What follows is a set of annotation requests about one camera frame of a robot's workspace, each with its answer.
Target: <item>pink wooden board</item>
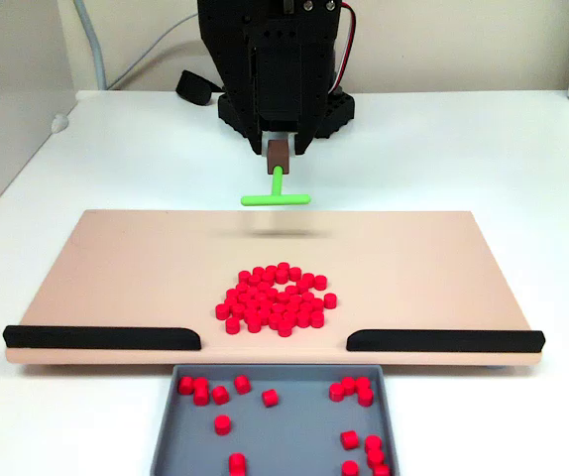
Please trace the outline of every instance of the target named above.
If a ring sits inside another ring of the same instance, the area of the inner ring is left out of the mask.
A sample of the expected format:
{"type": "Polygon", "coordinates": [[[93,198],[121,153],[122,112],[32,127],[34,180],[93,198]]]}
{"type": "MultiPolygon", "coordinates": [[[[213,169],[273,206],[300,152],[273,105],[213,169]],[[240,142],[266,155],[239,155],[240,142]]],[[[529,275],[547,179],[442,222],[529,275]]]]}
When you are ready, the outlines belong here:
{"type": "Polygon", "coordinates": [[[86,211],[21,324],[188,327],[200,351],[7,349],[18,363],[518,365],[539,353],[347,352],[363,328],[529,330],[469,212],[86,211]],[[339,297],[321,329],[228,335],[240,270],[288,261],[339,297]]]}

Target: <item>green t-shaped tool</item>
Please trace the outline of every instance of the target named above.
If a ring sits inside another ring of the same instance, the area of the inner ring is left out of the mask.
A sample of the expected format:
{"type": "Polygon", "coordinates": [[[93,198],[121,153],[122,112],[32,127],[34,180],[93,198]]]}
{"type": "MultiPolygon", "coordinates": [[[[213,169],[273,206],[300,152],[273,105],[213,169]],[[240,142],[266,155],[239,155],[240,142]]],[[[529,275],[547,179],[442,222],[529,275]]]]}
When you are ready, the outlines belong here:
{"type": "Polygon", "coordinates": [[[271,195],[246,195],[241,197],[244,206],[307,205],[311,197],[302,195],[283,195],[283,168],[274,167],[274,182],[271,195]]]}

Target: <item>white tabletop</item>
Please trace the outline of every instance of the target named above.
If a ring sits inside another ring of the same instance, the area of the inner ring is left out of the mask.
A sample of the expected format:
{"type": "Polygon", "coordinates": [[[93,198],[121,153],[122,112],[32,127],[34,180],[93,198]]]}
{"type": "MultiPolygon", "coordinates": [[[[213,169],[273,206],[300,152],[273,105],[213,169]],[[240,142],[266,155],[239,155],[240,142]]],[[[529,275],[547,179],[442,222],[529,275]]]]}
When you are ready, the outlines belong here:
{"type": "MultiPolygon", "coordinates": [[[[86,208],[239,209],[264,159],[216,106],[82,93],[0,198],[0,476],[146,475],[171,367],[22,367],[18,323],[86,208]]],[[[296,158],[315,209],[472,210],[527,320],[534,368],[387,368],[403,476],[569,472],[569,100],[563,92],[356,96],[296,158]]]]}

